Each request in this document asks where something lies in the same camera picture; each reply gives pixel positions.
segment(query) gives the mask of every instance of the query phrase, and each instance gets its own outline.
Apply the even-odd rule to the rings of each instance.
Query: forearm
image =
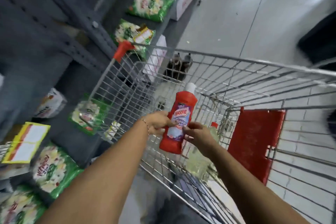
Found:
[[[214,147],[210,159],[247,224],[308,223],[221,146]]]
[[[118,223],[148,138],[139,120],[65,189],[41,223]]]

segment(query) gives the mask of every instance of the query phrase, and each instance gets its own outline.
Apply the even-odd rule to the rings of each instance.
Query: wire mesh basket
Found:
[[[308,221],[331,222],[336,120],[326,118],[336,109],[336,73],[139,46],[127,52],[131,44],[120,44],[88,100],[109,106],[97,130],[104,140],[116,142],[147,113],[170,111],[176,93],[193,82],[198,102],[192,120],[219,124],[220,144]],[[136,51],[144,47],[147,61]],[[159,150],[160,140],[149,137],[141,163],[145,171],[208,222],[244,222],[212,165],[203,179],[186,170],[193,145],[185,142],[183,153],[174,155]]]

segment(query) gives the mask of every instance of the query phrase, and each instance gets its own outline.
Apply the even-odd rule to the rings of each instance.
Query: white bottle cap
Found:
[[[196,85],[193,84],[192,82],[188,82],[184,87],[184,91],[188,91],[192,94],[194,94],[195,89],[196,89]]]

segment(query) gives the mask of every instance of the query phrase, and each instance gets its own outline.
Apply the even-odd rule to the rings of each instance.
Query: red plastic bottle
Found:
[[[176,93],[176,99],[168,113],[168,118],[172,121],[177,120],[178,125],[166,128],[159,146],[161,150],[174,154],[182,153],[182,142],[185,136],[182,127],[188,126],[191,121],[191,115],[197,103],[197,98],[194,95],[195,88],[196,85],[189,82],[184,91]]]

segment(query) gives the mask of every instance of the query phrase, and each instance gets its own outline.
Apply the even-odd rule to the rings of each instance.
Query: tiled floor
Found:
[[[336,0],[202,0],[178,47],[235,58],[252,58],[309,66],[309,62],[296,49],[296,43],[317,22],[334,10],[336,10]],[[307,88],[304,91],[308,91],[308,94],[315,93],[309,90]],[[335,104],[334,99],[334,95],[329,98],[329,104]],[[291,104],[326,104],[325,99],[321,97],[309,98],[306,103],[298,102],[292,101]],[[319,110],[288,112],[288,117],[325,121],[325,115]],[[285,127],[297,129],[295,123],[285,124]],[[324,126],[311,129],[327,133]],[[283,132],[281,137],[305,143],[311,143],[313,140],[314,143],[334,144],[331,137],[325,135],[313,139],[305,136],[294,139],[293,134]],[[286,141],[282,142],[281,147],[283,150],[336,162],[334,150],[327,152],[304,144],[290,144]],[[288,156],[281,154],[278,158],[301,168],[323,173],[328,179],[276,163],[274,169],[281,171],[282,174],[272,171],[270,179],[277,185],[269,182],[268,187],[298,211],[306,213],[304,217],[310,222],[329,224],[335,221],[333,216],[335,216],[336,168],[325,167],[301,158],[291,157],[289,160]],[[323,187],[329,192],[321,192],[314,186],[303,184],[299,180],[310,181],[314,186]]]

